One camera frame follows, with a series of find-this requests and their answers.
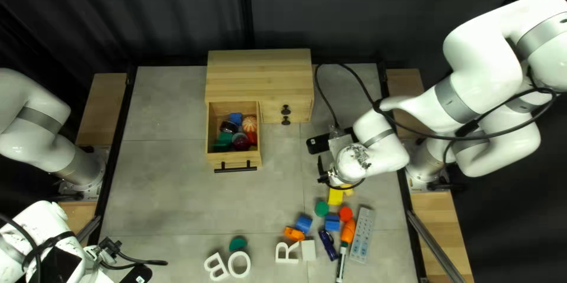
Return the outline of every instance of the blue toy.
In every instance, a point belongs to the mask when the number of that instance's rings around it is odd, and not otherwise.
[[[311,228],[311,222],[313,222],[313,220],[307,215],[300,215],[297,222],[295,222],[295,228],[307,234],[309,228]]]
[[[327,215],[325,218],[325,230],[339,231],[341,229],[341,222],[338,215]]]

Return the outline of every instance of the drawer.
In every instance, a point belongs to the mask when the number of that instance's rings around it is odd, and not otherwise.
[[[228,151],[214,152],[213,145],[216,143],[220,135],[221,123],[228,120],[230,113],[242,113],[243,117],[256,116],[260,119],[260,105],[257,101],[231,101],[231,102],[210,102],[207,107],[207,140],[206,140],[206,156],[207,161],[213,165],[215,172],[255,170],[255,167],[262,166],[260,157],[260,125],[256,134],[258,135],[258,148],[248,151]]]
[[[281,111],[287,105],[289,114],[284,115]],[[301,100],[278,100],[260,101],[260,110],[263,123],[281,123],[284,116],[291,123],[309,122],[311,120],[312,99]]]

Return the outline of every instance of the wooden drawer cabinet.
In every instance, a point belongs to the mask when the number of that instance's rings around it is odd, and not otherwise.
[[[213,152],[219,126],[230,113],[253,114],[260,123],[309,122],[313,106],[309,49],[209,51],[205,102],[208,105],[206,156],[219,169],[261,165],[260,148]],[[289,114],[281,111],[288,105]]]

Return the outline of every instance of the drawer handle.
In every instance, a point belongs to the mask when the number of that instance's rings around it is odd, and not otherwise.
[[[287,120],[287,116],[284,116],[284,121],[282,121],[282,125],[284,126],[289,126],[291,124],[291,121]]]
[[[289,110],[287,107],[289,107],[289,105],[283,105],[284,109],[282,111],[280,111],[283,115],[288,115],[291,113],[291,110]]]
[[[258,167],[251,167],[250,166],[250,160],[246,160],[246,167],[240,167],[240,168],[226,168],[226,164],[223,162],[221,162],[221,168],[220,169],[215,169],[214,172],[215,173],[222,173],[222,172],[236,172],[236,171],[257,171]]]

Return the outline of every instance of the white remote control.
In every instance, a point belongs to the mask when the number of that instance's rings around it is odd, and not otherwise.
[[[351,260],[365,264],[370,248],[372,233],[374,233],[374,211],[361,207],[358,212],[358,221],[354,230],[353,245],[351,247]]]

